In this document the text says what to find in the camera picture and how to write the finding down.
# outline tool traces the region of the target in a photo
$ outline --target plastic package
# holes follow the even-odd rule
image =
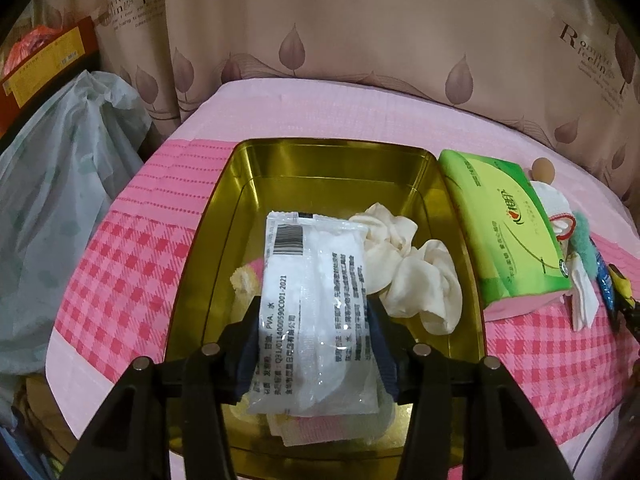
[[[45,25],[38,25],[33,30],[27,32],[20,41],[16,41],[11,47],[2,67],[2,77],[7,77],[14,68],[36,52],[41,46],[53,40],[60,32],[61,28],[50,28]]]
[[[297,213],[267,217],[260,356],[250,413],[378,412],[356,222]]]
[[[605,263],[602,254],[596,247],[596,244],[593,240],[591,240],[593,247],[596,251],[596,262],[598,264],[598,272],[596,274],[596,282],[598,283],[598,288],[600,289],[600,294],[602,295],[602,302],[604,303],[604,307],[607,310],[607,317],[609,318],[609,323],[614,330],[615,333],[618,332],[620,327],[620,322],[618,321],[618,313],[616,311],[616,307],[614,304],[614,289],[613,282],[611,281],[611,276],[609,275],[609,268]]]
[[[15,378],[44,368],[66,284],[142,167],[143,104],[118,76],[82,72],[0,155],[0,424],[11,421]]]
[[[273,436],[279,436],[286,447],[354,438],[374,442],[385,434],[396,415],[396,404],[385,391],[380,377],[376,382],[378,413],[312,417],[267,415],[269,430]]]

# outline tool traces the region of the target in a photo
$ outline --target beige curtain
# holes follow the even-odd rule
[[[356,82],[512,126],[640,219],[639,63],[601,1],[33,0],[1,51],[36,24],[88,14],[104,69],[138,89],[156,146],[224,82]]]

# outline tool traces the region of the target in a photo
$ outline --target wooden ball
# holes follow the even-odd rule
[[[556,168],[553,163],[543,156],[533,161],[531,165],[531,179],[545,184],[551,184],[556,177]]]

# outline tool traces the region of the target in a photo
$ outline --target tissue package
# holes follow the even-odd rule
[[[439,163],[471,248],[484,320],[528,314],[571,287],[562,251],[522,168],[443,150]]]

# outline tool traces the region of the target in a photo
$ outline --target white packet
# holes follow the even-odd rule
[[[260,355],[250,413],[377,413],[366,319],[364,238],[356,222],[267,216]]]

